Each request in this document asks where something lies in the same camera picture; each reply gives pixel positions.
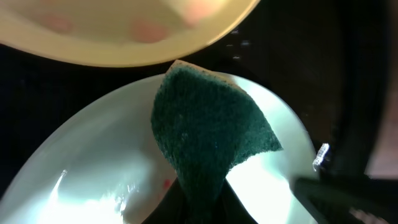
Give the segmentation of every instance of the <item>scrubbing pad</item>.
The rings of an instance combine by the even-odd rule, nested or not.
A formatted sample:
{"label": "scrubbing pad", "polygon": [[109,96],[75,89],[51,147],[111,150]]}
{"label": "scrubbing pad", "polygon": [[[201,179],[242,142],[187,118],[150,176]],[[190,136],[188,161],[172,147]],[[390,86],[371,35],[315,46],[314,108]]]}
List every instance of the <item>scrubbing pad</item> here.
{"label": "scrubbing pad", "polygon": [[188,223],[208,223],[236,164],[281,149],[246,92],[181,61],[172,65],[156,94],[151,123],[159,149],[177,172],[189,205]]}

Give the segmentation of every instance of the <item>yellow bowl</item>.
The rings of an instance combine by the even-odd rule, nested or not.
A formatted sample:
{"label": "yellow bowl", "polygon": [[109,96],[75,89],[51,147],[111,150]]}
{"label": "yellow bowl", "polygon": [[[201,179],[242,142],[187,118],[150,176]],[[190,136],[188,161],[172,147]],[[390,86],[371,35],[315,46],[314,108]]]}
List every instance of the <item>yellow bowl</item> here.
{"label": "yellow bowl", "polygon": [[39,56],[82,65],[152,65],[192,54],[211,45],[236,27],[258,2],[227,0],[216,14],[200,25],[152,44],[102,41],[52,32],[33,23],[10,5],[0,2],[0,43]]}

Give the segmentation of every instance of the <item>white plate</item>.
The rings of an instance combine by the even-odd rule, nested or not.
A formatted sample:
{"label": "white plate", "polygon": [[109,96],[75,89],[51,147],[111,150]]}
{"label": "white plate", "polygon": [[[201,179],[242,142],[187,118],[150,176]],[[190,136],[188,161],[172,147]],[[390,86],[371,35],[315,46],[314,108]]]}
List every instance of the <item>white plate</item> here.
{"label": "white plate", "polygon": [[[311,223],[289,181],[317,178],[308,134],[275,94],[225,75],[259,105],[284,148],[258,154],[227,176],[259,223]],[[155,209],[175,172],[158,150],[150,112],[163,75],[100,98],[58,128],[26,162],[0,203],[0,223],[141,223]]]}

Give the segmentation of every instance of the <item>dark countertop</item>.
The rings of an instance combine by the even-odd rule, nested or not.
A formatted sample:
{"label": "dark countertop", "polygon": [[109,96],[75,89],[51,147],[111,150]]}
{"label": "dark countertop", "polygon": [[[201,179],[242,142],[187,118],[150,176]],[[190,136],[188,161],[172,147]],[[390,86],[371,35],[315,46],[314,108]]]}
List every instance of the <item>dark countertop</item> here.
{"label": "dark countertop", "polygon": [[[340,113],[342,49],[329,1],[261,1],[212,46],[183,58],[260,83],[297,113],[317,147]],[[96,68],[0,45],[0,195],[40,144],[86,105],[128,83],[164,73],[171,62]]]}

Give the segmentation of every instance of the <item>sponge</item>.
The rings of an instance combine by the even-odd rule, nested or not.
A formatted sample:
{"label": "sponge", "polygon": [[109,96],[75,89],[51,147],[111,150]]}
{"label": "sponge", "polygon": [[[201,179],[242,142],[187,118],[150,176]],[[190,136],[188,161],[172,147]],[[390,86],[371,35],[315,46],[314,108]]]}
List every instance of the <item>sponge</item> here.
{"label": "sponge", "polygon": [[158,90],[151,123],[185,194],[186,223],[209,223],[225,177],[235,165],[257,153],[281,149],[246,92],[182,61],[171,66]]}

